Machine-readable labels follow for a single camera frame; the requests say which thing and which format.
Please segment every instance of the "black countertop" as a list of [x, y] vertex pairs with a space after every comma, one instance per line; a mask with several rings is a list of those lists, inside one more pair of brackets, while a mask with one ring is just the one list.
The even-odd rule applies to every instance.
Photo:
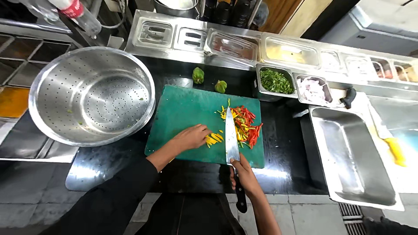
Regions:
[[[224, 80], [226, 94], [252, 97], [254, 71], [221, 68], [179, 61], [138, 57], [150, 70], [155, 82], [155, 99], [159, 102], [165, 84], [214, 91], [214, 84]], [[193, 69], [205, 72], [203, 84], [193, 84]], [[298, 119], [292, 118], [293, 100], [261, 101], [261, 120], [265, 168], [255, 175], [267, 194], [327, 194], [313, 186]], [[121, 168], [145, 157], [144, 149], [153, 117], [137, 133], [112, 144], [80, 148], [66, 180], [69, 190], [87, 191], [111, 178]], [[174, 159], [160, 173], [153, 192], [234, 193], [229, 181], [229, 167], [215, 163]]]

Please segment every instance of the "vegetable scrap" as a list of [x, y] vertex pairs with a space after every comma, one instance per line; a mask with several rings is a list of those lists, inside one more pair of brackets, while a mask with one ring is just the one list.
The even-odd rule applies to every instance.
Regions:
[[204, 81], [205, 73], [199, 67], [193, 69], [192, 79], [196, 84], [202, 84]]
[[[222, 119], [227, 118], [227, 108], [222, 106], [222, 111], [220, 113]], [[260, 129], [263, 123], [257, 126], [253, 126], [255, 115], [250, 112], [243, 105], [241, 107], [237, 106], [236, 108], [231, 108], [232, 117], [235, 122], [235, 132], [237, 133], [238, 146], [244, 147], [243, 144], [247, 145], [252, 149], [256, 143], [257, 139], [260, 136]]]
[[215, 84], [215, 91], [224, 94], [225, 89], [227, 88], [227, 83], [225, 81], [219, 81]]
[[260, 71], [261, 85], [270, 92], [292, 94], [295, 92], [290, 82], [279, 72], [270, 69]]
[[224, 140], [224, 138], [217, 133], [212, 133], [210, 135], [206, 136], [206, 145], [210, 148], [211, 145], [214, 145], [216, 143], [220, 143]]

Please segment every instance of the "black sleeve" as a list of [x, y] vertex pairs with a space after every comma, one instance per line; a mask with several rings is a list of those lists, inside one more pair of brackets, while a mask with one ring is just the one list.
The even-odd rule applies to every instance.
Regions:
[[40, 235], [121, 235], [157, 177], [155, 166], [142, 158], [89, 190]]

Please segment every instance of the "empty steel tray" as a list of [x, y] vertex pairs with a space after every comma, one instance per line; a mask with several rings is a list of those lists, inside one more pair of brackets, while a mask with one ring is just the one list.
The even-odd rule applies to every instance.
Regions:
[[[324, 107], [310, 106], [309, 113], [314, 137], [304, 131], [303, 138], [305, 144], [316, 141], [316, 146], [307, 145], [317, 147], [307, 149], [314, 182], [320, 182], [320, 165], [311, 161], [320, 161], [332, 200], [403, 211], [365, 121], [352, 112]], [[314, 151], [319, 159], [310, 157]]]

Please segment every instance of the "chopped coriander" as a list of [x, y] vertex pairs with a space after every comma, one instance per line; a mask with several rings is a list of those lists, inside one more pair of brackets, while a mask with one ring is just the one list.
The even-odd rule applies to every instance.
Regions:
[[292, 94], [294, 89], [285, 76], [270, 69], [260, 71], [261, 85], [264, 89], [283, 94]]

